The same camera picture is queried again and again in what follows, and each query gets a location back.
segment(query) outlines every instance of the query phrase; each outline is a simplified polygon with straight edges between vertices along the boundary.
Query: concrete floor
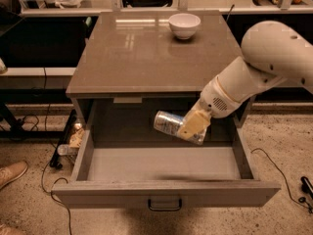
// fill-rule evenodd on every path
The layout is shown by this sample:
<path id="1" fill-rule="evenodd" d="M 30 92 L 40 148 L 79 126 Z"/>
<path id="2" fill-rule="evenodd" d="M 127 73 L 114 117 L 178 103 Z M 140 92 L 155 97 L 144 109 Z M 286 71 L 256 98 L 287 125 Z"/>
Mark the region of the concrete floor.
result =
<path id="1" fill-rule="evenodd" d="M 58 112 L 50 114 L 48 129 L 62 127 L 66 119 Z M 250 149 L 264 149 L 285 173 L 293 197 L 305 196 L 313 205 L 312 199 L 300 190 L 301 176 L 313 182 L 313 104 L 255 105 L 244 131 Z M 20 160 L 29 165 L 22 178 L 0 191 L 0 222 L 18 227 L 28 235 L 69 234 L 67 210 L 41 189 L 42 171 L 55 151 L 50 140 L 1 139 L 0 143 L 0 165 Z M 252 157 L 261 180 L 282 184 L 282 190 L 262 208 L 178 212 L 74 210 L 70 212 L 72 234 L 312 234 L 313 214 L 291 201 L 283 176 L 264 154 L 256 152 Z M 47 189 L 57 178 L 70 177 L 72 166 L 65 158 L 61 162 L 64 165 L 61 170 L 47 168 L 44 177 Z"/>

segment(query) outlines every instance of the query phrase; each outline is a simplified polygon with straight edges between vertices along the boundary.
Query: white bowl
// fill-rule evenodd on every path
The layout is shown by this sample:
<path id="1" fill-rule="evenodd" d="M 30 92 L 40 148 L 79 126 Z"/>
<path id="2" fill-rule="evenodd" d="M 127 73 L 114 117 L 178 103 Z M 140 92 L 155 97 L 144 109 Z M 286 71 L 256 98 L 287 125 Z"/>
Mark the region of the white bowl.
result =
<path id="1" fill-rule="evenodd" d="M 193 14 L 180 13 L 168 19 L 169 27 L 179 39 L 189 39 L 197 31 L 201 19 Z"/>

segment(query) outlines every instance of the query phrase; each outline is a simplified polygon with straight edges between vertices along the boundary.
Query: silver can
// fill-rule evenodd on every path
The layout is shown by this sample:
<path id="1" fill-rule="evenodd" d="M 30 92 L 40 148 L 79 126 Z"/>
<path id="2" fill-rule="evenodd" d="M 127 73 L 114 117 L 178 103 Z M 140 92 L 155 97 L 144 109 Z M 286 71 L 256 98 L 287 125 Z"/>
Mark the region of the silver can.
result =
<path id="1" fill-rule="evenodd" d="M 171 136 L 182 138 L 178 135 L 178 129 L 183 124 L 184 118 L 174 114 L 170 114 L 164 111 L 158 111 L 155 117 L 154 128 Z M 193 137 L 189 138 L 187 141 L 192 142 L 197 145 L 203 143 L 206 134 L 206 129 L 200 133 L 195 134 Z"/>

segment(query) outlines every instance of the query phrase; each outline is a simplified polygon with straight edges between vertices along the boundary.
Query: white robotic hand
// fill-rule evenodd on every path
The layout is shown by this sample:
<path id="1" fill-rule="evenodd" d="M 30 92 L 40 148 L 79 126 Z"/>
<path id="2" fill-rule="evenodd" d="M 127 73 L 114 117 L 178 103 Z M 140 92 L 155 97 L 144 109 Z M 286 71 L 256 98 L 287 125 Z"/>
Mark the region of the white robotic hand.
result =
<path id="1" fill-rule="evenodd" d="M 205 86 L 176 136 L 191 140 L 206 130 L 211 117 L 228 116 L 252 95 L 288 78 L 313 93 L 312 45 L 288 26 L 257 23 L 245 34 L 242 51 L 245 58 L 238 57 Z"/>

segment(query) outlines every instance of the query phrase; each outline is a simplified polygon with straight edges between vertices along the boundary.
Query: tabletop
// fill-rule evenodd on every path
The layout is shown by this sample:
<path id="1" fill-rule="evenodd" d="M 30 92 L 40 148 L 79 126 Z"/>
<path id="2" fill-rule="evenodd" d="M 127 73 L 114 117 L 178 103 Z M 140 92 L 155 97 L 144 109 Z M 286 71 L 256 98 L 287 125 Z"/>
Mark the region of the tabletop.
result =
<path id="1" fill-rule="evenodd" d="M 189 12 L 201 18 L 201 25 L 188 40 L 177 39 L 169 28 L 176 13 L 102 13 L 68 96 L 199 92 L 242 54 L 219 12 Z"/>

